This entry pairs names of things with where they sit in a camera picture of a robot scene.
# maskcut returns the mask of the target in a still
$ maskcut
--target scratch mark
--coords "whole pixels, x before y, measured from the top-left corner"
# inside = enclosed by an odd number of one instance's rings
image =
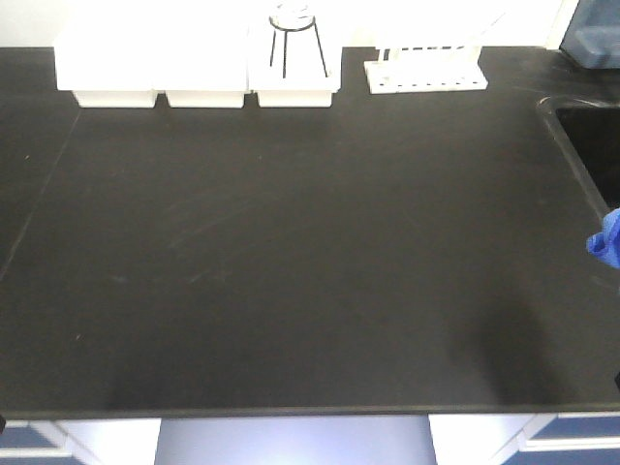
[[[522,87],[519,85],[513,85],[512,86],[513,89],[517,89],[517,90],[525,90],[527,92],[536,92],[537,94],[546,94],[547,92],[545,90],[542,89],[537,89],[534,87]]]
[[[35,199],[32,209],[30,210],[30,213],[26,217],[26,221],[22,225],[21,230],[19,230],[17,239],[15,240],[15,242],[13,243],[13,246],[11,247],[11,250],[9,251],[9,257],[7,258],[7,260],[4,262],[4,264],[0,268],[0,282],[2,282],[5,276],[7,275],[7,272],[9,271],[9,266],[11,266],[11,262],[13,261],[13,258],[16,255],[17,248],[19,247],[19,244],[21,244],[21,241],[23,240],[23,238],[26,236],[26,232],[28,231],[28,227],[30,226],[30,223],[32,222],[32,218],[34,217],[35,212],[39,208],[39,203],[41,203],[43,194],[46,192],[47,186],[49,185],[49,182],[51,181],[52,177],[54,176],[54,173],[56,172],[56,168],[58,167],[58,164],[60,163],[60,158],[62,157],[63,153],[65,153],[65,150],[67,149],[67,146],[69,145],[69,139],[71,138],[71,135],[74,133],[74,129],[76,128],[76,125],[78,124],[78,120],[80,116],[81,116],[81,109],[77,112],[76,119],[74,119],[74,122],[71,125],[71,128],[69,129],[69,133],[67,134],[67,137],[65,137],[65,141],[60,147],[60,150],[58,150],[56,159],[51,165],[51,168],[49,169],[49,173],[47,174],[43,182],[43,185],[41,186],[41,189],[39,190],[39,195]]]
[[[597,286],[600,286],[600,287],[605,288],[605,289],[610,289],[610,290],[612,290],[614,292],[618,291],[620,293],[620,289],[618,289],[613,284],[607,283],[605,280],[601,279],[598,276],[590,276],[590,281],[592,281]]]
[[[127,276],[111,276],[112,281],[114,281],[117,284],[127,284],[129,282],[129,279],[127,279]]]
[[[207,221],[206,223],[204,223],[203,225],[199,226],[198,228],[195,228],[193,230],[187,231],[187,232],[183,232],[182,234],[180,234],[175,240],[173,240],[168,247],[173,249],[178,247],[179,245],[181,245],[183,242],[185,242],[186,240],[195,237],[197,235],[200,235],[202,233],[206,233],[207,231],[209,231],[210,229],[227,222],[228,220],[230,220],[231,218],[234,218],[235,216],[240,215],[241,213],[248,211],[250,209],[254,208],[254,205],[252,205],[249,202],[246,202],[243,206],[241,206],[240,208],[238,208],[235,211],[232,211],[226,215],[223,216],[218,216],[216,218],[213,218],[211,221]]]

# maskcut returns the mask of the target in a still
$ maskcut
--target blue container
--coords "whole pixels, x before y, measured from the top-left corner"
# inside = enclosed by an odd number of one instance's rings
[[[620,0],[581,0],[560,48],[584,68],[620,68]]]

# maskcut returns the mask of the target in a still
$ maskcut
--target white wall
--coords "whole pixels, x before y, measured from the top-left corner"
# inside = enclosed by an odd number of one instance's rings
[[[407,5],[415,16],[427,12],[425,5],[436,4],[437,0],[392,0],[394,17],[402,17],[398,8]],[[471,18],[481,13],[476,7],[483,0],[470,0]],[[488,4],[497,5],[502,0]],[[462,0],[448,0],[462,4]],[[557,15],[562,0],[505,0],[507,13],[489,31],[484,43],[490,46],[540,46],[546,43],[547,36]],[[70,17],[78,0],[0,0],[0,47],[50,47]],[[386,0],[371,2],[354,0],[331,1],[328,5],[338,10],[346,31],[346,45],[372,46],[378,29],[377,13],[385,12]]]
[[[155,465],[434,465],[427,417],[164,419]]]

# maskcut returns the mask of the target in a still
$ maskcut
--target blue glove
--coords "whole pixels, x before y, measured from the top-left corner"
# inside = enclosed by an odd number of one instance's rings
[[[620,269],[620,208],[603,218],[603,232],[588,237],[586,249],[604,264]]]

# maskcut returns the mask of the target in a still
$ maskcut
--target black sink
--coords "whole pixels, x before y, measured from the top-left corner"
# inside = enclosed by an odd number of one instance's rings
[[[620,108],[558,108],[556,114],[604,202],[620,207]]]
[[[539,110],[599,217],[620,207],[620,106],[548,97]]]

